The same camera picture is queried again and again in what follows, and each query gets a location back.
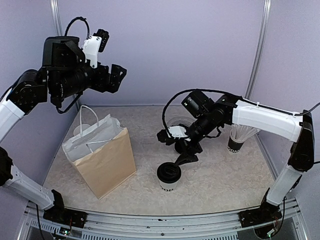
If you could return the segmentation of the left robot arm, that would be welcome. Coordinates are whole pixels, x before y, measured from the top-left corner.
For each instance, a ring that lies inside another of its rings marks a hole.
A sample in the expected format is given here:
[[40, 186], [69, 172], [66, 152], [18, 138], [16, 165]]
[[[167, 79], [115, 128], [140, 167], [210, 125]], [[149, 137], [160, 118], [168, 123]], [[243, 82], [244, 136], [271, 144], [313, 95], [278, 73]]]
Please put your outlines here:
[[103, 65], [98, 60], [108, 39], [108, 32], [102, 29], [88, 36], [82, 47], [76, 36], [48, 37], [40, 68], [23, 72], [0, 99], [0, 185], [50, 212], [61, 223], [70, 218], [62, 195], [26, 176], [9, 153], [22, 156], [26, 150], [22, 142], [32, 126], [28, 124], [23, 130], [20, 122], [37, 105], [50, 101], [58, 113], [64, 114], [62, 103], [72, 95], [80, 97], [87, 89], [112, 94], [118, 91], [126, 69], [116, 64]]

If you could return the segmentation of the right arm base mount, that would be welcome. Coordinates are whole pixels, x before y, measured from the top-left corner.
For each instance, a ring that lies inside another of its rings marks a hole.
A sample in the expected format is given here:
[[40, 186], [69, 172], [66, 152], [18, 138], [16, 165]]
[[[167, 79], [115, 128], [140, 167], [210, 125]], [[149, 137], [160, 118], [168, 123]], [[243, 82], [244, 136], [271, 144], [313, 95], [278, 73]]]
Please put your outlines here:
[[279, 205], [268, 203], [266, 197], [262, 199], [259, 207], [240, 211], [238, 216], [242, 228], [268, 223], [283, 217]]

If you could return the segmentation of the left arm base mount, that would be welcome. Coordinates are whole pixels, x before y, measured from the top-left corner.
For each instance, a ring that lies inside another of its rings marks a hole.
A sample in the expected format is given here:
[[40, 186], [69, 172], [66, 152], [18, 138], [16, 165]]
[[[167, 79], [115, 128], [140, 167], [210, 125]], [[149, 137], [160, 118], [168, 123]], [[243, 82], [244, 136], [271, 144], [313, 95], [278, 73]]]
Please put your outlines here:
[[69, 227], [84, 228], [88, 214], [84, 211], [65, 208], [62, 195], [52, 190], [53, 207], [44, 211], [43, 218]]

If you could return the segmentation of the brown paper bag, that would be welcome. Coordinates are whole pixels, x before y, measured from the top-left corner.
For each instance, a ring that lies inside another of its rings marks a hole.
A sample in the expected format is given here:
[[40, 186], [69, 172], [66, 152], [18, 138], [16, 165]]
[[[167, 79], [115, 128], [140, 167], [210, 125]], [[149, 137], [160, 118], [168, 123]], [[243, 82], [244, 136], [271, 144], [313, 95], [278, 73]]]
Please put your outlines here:
[[62, 150], [98, 200], [137, 172], [129, 131], [109, 114], [65, 141]]

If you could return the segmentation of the white paper coffee cup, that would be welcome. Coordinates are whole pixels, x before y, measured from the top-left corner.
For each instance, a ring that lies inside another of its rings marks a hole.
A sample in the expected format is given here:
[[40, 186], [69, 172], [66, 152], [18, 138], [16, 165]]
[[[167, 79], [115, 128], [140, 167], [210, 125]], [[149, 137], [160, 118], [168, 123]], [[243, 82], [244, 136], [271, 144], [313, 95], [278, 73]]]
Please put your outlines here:
[[159, 185], [160, 185], [160, 188], [162, 190], [164, 190], [165, 192], [172, 192], [173, 190], [175, 190], [177, 188], [178, 181], [175, 181], [173, 183], [167, 183], [167, 182], [159, 180]]

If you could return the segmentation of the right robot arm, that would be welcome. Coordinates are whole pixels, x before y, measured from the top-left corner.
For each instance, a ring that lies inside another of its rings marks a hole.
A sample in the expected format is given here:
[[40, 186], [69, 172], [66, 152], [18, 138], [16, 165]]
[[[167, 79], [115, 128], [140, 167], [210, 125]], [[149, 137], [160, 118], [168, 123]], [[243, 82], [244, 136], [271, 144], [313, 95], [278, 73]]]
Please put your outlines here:
[[171, 126], [169, 135], [185, 144], [182, 151], [188, 157], [199, 151], [202, 139], [210, 138], [213, 130], [224, 125], [231, 127], [230, 152], [238, 152], [245, 141], [257, 136], [264, 155], [277, 173], [274, 185], [266, 193], [266, 203], [255, 212], [260, 222], [266, 222], [275, 214], [275, 206], [315, 163], [312, 115], [308, 110], [281, 110], [227, 92], [213, 101], [206, 93], [205, 89], [188, 90], [182, 105], [195, 118], [195, 122], [190, 126]]

